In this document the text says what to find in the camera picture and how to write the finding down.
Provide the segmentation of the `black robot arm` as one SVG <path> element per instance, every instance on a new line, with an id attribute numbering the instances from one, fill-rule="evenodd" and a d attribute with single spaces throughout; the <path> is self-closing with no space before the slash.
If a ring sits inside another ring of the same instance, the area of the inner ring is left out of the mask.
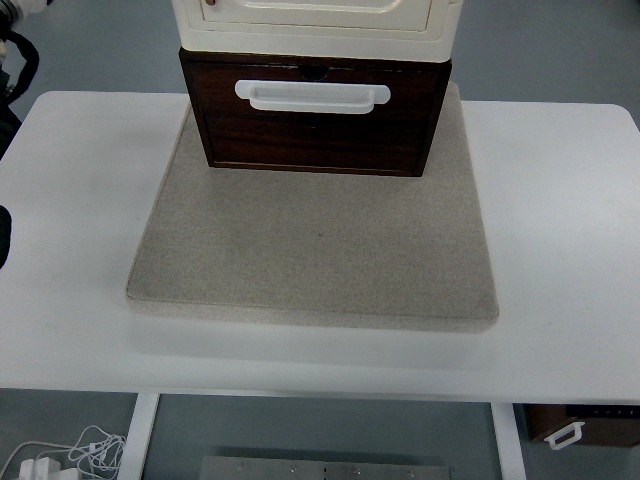
<path id="1" fill-rule="evenodd" d="M 20 127 L 20 120 L 11 110 L 11 104 L 30 87 L 40 63 L 40 56 L 24 35 L 16 31 L 17 25 L 28 16 L 41 12 L 47 1 L 2 0 L 1 1 L 1 139 L 13 137 Z M 8 53 L 17 53 L 21 60 L 20 70 L 9 73 L 5 70 Z"/>

